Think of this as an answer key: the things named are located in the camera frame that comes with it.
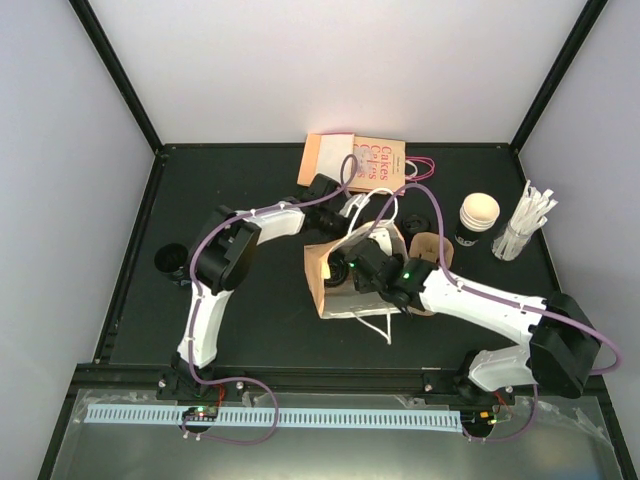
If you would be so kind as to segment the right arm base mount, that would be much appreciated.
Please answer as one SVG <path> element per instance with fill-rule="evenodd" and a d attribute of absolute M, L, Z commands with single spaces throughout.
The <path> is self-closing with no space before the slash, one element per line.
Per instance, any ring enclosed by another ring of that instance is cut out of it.
<path fill-rule="evenodd" d="M 466 374 L 450 369 L 424 370 L 420 374 L 422 387 L 420 393 L 434 397 L 448 405 L 492 407 L 501 402 L 509 406 L 515 404 L 512 393 L 504 389 L 485 391 L 474 384 Z"/>

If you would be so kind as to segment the orange paper bag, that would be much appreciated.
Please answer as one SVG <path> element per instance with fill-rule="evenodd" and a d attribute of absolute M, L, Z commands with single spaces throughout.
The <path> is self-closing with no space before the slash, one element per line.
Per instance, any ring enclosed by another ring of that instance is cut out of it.
<path fill-rule="evenodd" d="M 366 195 L 370 201 L 375 194 L 392 193 L 390 190 L 380 192 L 375 189 Z M 388 297 L 391 294 L 391 283 L 398 279 L 399 272 L 409 258 L 408 250 L 402 233 L 394 223 L 399 213 L 399 201 L 393 200 L 392 216 L 378 222 L 362 221 L 361 213 L 366 206 L 360 206 L 351 212 L 353 217 L 347 221 L 346 232 L 342 237 L 328 243 L 304 247 L 304 271 L 320 318 L 353 318 L 380 334 L 387 344 L 391 344 L 391 317 L 401 310 Z M 329 277 L 327 261 L 334 251 L 343 253 L 345 259 L 353 263 L 353 269 L 343 285 L 326 288 L 324 280 Z M 388 289 L 382 293 L 360 294 L 354 288 L 355 270 L 387 273 Z"/>

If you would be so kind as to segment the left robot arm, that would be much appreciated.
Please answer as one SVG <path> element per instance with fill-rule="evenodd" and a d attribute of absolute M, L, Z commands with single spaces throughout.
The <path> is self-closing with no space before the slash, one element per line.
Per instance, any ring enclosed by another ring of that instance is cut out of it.
<path fill-rule="evenodd" d="M 318 174 L 302 193 L 273 205 L 250 210 L 222 205 L 214 211 L 187 257 L 191 305 L 171 361 L 179 386 L 191 398 L 202 399 L 213 391 L 211 364 L 224 311 L 246 278 L 257 247 L 305 230 L 341 236 L 349 224 L 343 211 L 347 200 L 346 185 Z"/>

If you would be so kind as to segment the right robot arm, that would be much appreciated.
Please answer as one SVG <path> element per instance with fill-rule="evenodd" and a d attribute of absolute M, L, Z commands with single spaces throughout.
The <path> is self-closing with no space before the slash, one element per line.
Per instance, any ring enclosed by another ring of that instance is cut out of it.
<path fill-rule="evenodd" d="M 552 394 L 582 395 L 601 340 L 578 303 L 556 292 L 527 297 L 449 276 L 426 259 L 389 255 L 371 238 L 345 255 L 360 293 L 377 293 L 401 312 L 446 314 L 512 341 L 499 350 L 471 351 L 453 377 L 457 396 L 480 403 L 509 386 L 539 385 Z"/>

